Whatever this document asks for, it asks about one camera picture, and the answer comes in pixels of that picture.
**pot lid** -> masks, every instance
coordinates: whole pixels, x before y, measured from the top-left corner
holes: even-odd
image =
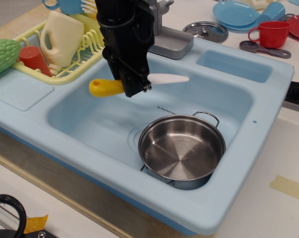
[[[194,37],[215,43],[224,42],[229,35],[228,30],[224,26],[209,21],[199,21],[189,24],[183,31],[193,34]]]

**cooking pot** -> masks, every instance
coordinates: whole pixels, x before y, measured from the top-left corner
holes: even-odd
[[[212,116],[216,126],[197,114]],[[203,186],[226,150],[219,123],[215,115],[199,111],[192,116],[165,116],[149,124],[138,145],[149,174],[179,189]]]

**yellow dish rack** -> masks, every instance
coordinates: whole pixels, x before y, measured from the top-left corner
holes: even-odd
[[[40,70],[28,68],[24,66],[23,62],[14,63],[12,68],[47,84],[61,85],[75,80],[94,63],[100,60],[102,58],[104,44],[103,35],[100,32],[100,25],[98,22],[95,19],[80,14],[70,16],[83,22],[85,26],[85,34],[82,36],[82,42],[77,53],[74,55],[70,66],[62,68],[61,71],[53,77],[42,74]],[[17,36],[14,40],[25,46],[39,46],[41,30],[44,28],[45,24],[46,20]]]

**cable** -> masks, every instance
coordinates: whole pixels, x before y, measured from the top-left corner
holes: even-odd
[[[13,207],[19,215],[19,227],[13,238],[22,238],[26,226],[26,213],[22,204],[14,197],[6,194],[0,194],[0,203]]]

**bitter melon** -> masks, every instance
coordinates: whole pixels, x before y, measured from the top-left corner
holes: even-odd
[[[10,68],[19,57],[21,44],[15,40],[0,39],[0,73]]]

